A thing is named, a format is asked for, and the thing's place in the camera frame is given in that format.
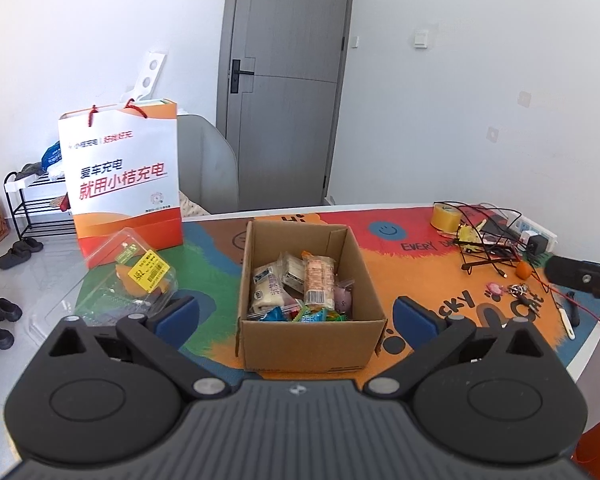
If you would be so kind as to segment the polka dot cushion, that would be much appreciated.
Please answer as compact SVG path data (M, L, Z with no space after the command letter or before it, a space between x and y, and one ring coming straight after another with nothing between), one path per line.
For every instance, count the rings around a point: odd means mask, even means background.
M203 217L210 214L204 207L190 200L182 191L178 192L180 198L180 209L183 218Z

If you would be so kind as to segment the key bunch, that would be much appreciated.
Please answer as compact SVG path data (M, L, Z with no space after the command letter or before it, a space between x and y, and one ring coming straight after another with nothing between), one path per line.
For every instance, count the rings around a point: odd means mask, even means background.
M512 295L520 304L530 308L536 309L538 303L527 296L528 286L526 284L513 284L507 287L509 295Z

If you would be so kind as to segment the small blue snack packet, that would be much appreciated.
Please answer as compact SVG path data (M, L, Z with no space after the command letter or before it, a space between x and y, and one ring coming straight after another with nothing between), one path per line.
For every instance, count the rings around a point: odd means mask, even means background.
M287 317L282 307L276 306L272 309L268 309L261 313L250 313L248 315L249 321L263 321L263 322L286 322Z

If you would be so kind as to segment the long white bread pack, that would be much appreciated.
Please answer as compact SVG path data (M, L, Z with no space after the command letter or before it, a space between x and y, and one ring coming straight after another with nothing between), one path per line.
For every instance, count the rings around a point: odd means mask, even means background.
M262 315L275 307L288 307L294 303L280 278L277 262L259 266L253 271L251 280L250 311Z

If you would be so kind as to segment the yellow plastic bag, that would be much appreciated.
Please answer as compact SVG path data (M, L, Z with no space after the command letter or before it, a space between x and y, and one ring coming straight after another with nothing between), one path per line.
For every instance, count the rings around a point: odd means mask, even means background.
M478 226L472 226L471 224L461 224L457 231L454 243L463 252L480 252L483 248L483 242L481 237L481 229L484 226L483 222L480 222Z

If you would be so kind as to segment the clear sandwich pack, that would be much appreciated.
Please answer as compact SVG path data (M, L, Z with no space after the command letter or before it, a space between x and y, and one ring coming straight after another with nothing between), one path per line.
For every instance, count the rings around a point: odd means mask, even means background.
M304 261L289 252L282 255L282 277L280 278L285 287L304 293Z

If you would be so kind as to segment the white handled knife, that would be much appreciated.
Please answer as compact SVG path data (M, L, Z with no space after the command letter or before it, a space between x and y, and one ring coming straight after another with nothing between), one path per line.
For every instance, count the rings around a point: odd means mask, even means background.
M576 339L576 333L574 332L572 323L571 323L571 318L569 316L569 313L571 312L571 304L569 301L563 302L562 304L560 304L557 307L560 319L562 320L562 326L564 326L565 332L567 334L567 337L570 340L575 340Z

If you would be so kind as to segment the black handled tool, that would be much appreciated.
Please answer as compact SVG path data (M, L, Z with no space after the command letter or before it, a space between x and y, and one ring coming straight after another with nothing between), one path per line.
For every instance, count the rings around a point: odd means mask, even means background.
M574 298L574 291L570 290L569 292L567 292L566 297L567 297L567 304L568 304L568 307L567 307L568 318L571 323L571 326L573 328L576 328L580 325L580 309L576 303L576 298Z

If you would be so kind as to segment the clear plastic fruit container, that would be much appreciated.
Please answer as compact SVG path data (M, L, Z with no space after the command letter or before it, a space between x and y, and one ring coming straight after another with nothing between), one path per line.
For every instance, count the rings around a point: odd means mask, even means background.
M28 334L39 346L67 316L89 326L113 326L129 314L151 316L177 291L174 266L140 234L125 228L60 274L27 315Z

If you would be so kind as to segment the yellow tape roll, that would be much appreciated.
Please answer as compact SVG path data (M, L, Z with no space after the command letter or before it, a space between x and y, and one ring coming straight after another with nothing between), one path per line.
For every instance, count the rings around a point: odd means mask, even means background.
M460 227L463 214L455 206L435 202L432 205L430 226L439 232L453 234Z

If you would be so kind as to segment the black shoe rack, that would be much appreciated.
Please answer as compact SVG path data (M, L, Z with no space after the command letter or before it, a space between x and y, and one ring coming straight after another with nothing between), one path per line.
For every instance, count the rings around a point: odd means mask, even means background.
M73 236L76 227L69 209L60 205L67 194L66 180L48 174L17 178L10 172L3 182L8 215L19 238Z

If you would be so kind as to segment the biscuit roll pack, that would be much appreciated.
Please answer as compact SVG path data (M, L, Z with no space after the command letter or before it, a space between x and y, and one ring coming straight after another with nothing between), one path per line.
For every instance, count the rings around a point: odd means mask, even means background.
M308 307L334 310L335 260L302 252L304 261L304 303Z

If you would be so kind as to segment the grey door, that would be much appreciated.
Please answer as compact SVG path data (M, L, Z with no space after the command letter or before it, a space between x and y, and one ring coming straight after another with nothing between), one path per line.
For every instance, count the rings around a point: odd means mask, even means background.
M242 210L314 206L332 166L351 0L225 0L216 124Z

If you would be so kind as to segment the white power strip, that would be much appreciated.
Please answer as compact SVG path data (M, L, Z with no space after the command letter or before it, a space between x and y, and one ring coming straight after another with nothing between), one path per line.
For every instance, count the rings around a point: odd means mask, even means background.
M555 233L526 216L514 219L509 229L517 234L521 234L524 231L533 231L538 235L542 235L542 237L547 239L546 250L548 252L552 252L557 246L557 235Z

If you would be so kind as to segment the pink snack packet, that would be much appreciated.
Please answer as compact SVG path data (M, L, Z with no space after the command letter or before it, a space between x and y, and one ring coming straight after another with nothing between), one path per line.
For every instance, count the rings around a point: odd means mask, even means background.
M339 314L349 314L352 309L352 292L354 281L340 281L334 288L334 305Z

